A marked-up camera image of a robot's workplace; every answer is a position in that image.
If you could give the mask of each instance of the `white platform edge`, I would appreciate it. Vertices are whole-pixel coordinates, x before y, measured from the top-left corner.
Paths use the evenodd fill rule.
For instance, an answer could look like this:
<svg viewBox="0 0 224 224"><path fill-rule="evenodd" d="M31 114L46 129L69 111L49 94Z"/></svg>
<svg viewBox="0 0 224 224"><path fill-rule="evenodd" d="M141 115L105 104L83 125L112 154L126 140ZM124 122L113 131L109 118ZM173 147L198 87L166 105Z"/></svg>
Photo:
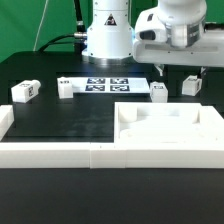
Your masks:
<svg viewBox="0 0 224 224"><path fill-rule="evenodd" d="M219 144L0 143L0 168L224 168Z"/></svg>

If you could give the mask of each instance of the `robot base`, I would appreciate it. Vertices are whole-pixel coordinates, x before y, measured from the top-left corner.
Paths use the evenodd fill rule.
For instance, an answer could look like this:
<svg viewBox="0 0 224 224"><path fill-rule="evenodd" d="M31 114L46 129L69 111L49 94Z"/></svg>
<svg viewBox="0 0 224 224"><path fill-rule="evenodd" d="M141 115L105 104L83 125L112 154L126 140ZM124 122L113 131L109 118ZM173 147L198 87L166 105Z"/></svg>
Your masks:
<svg viewBox="0 0 224 224"><path fill-rule="evenodd" d="M84 62L98 64L98 65L125 65L134 63L132 56L126 58L97 58L87 54L87 50L82 52L82 60Z"/></svg>

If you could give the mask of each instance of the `white cube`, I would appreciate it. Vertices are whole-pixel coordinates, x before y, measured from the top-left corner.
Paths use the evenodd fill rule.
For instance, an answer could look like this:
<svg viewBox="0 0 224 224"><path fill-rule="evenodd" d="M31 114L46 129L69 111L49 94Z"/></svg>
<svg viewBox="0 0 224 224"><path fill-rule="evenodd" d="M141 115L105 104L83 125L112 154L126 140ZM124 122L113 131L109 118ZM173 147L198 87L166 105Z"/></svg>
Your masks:
<svg viewBox="0 0 224 224"><path fill-rule="evenodd" d="M0 106L0 141L14 121L13 108L11 105Z"/></svg>
<svg viewBox="0 0 224 224"><path fill-rule="evenodd" d="M60 99L73 98L73 89L70 79L58 78L58 94Z"/></svg>
<svg viewBox="0 0 224 224"><path fill-rule="evenodd" d="M150 97L153 103L167 103L168 90L165 84L152 82L150 84Z"/></svg>
<svg viewBox="0 0 224 224"><path fill-rule="evenodd" d="M190 75L183 81L182 94L195 96L201 89L202 79L198 79L197 76Z"/></svg>
<svg viewBox="0 0 224 224"><path fill-rule="evenodd" d="M26 103L39 93L41 84L37 80L25 80L11 88L13 102Z"/></svg>

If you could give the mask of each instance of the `small white block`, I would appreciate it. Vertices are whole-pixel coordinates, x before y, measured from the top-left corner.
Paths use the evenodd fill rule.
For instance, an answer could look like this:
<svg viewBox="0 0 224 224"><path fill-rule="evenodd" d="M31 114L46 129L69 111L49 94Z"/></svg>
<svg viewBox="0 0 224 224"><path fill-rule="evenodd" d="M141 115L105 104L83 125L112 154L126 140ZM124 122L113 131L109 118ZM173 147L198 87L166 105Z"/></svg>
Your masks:
<svg viewBox="0 0 224 224"><path fill-rule="evenodd" d="M72 82L69 78L58 78L58 94L60 99L73 98Z"/></svg>
<svg viewBox="0 0 224 224"><path fill-rule="evenodd" d="M90 168L125 168L126 150L113 143L92 143Z"/></svg>
<svg viewBox="0 0 224 224"><path fill-rule="evenodd" d="M0 141L14 121L13 109L11 105L0 106Z"/></svg>
<svg viewBox="0 0 224 224"><path fill-rule="evenodd" d="M182 94L195 96L201 89L202 79L198 79L197 76L190 75L183 81Z"/></svg>
<svg viewBox="0 0 224 224"><path fill-rule="evenodd" d="M11 88L13 102L26 103L38 95L41 84L38 80L25 80Z"/></svg>
<svg viewBox="0 0 224 224"><path fill-rule="evenodd" d="M168 90L165 84L159 82L151 83L150 96L153 103L167 103Z"/></svg>

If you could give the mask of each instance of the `white rectangular block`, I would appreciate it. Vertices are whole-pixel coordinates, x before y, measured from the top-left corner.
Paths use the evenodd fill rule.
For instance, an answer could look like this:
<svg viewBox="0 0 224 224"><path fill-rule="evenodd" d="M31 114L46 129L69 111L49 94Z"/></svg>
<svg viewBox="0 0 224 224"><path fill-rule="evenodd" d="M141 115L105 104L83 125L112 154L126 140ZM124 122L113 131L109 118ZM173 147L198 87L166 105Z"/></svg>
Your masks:
<svg viewBox="0 0 224 224"><path fill-rule="evenodd" d="M0 141L14 121L13 108L11 105L0 106Z"/></svg>
<svg viewBox="0 0 224 224"><path fill-rule="evenodd" d="M182 94L195 96L200 90L202 85L202 79L198 79L197 76L190 75L183 82Z"/></svg>
<svg viewBox="0 0 224 224"><path fill-rule="evenodd" d="M25 80L11 88L13 102L26 103L39 94L41 84L37 80Z"/></svg>
<svg viewBox="0 0 224 224"><path fill-rule="evenodd" d="M58 94L60 99L73 98L72 82L69 78L58 78Z"/></svg>
<svg viewBox="0 0 224 224"><path fill-rule="evenodd" d="M90 143L0 143L0 168L89 168Z"/></svg>
<svg viewBox="0 0 224 224"><path fill-rule="evenodd" d="M153 103L166 103L168 90L164 83L153 82L150 84L150 97Z"/></svg>

